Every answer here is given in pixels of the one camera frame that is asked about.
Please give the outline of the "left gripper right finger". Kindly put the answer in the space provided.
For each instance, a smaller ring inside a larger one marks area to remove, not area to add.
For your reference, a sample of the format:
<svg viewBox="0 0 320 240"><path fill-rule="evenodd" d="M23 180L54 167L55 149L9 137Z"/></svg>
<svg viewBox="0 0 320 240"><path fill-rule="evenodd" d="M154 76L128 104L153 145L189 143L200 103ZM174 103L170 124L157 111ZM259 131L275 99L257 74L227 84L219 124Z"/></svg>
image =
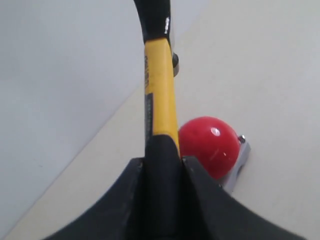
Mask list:
<svg viewBox="0 0 320 240"><path fill-rule="evenodd" d="M230 196L195 157L183 163L183 240L302 240Z"/></svg>

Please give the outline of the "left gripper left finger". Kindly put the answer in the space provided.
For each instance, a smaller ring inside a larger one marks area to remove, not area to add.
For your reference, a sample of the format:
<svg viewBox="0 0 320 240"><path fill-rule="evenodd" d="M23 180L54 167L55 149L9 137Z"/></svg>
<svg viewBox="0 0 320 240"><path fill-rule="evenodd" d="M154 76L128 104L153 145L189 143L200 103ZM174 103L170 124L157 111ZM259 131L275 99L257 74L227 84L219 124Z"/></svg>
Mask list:
<svg viewBox="0 0 320 240"><path fill-rule="evenodd" d="M142 240L143 159L129 161L111 188L47 240Z"/></svg>

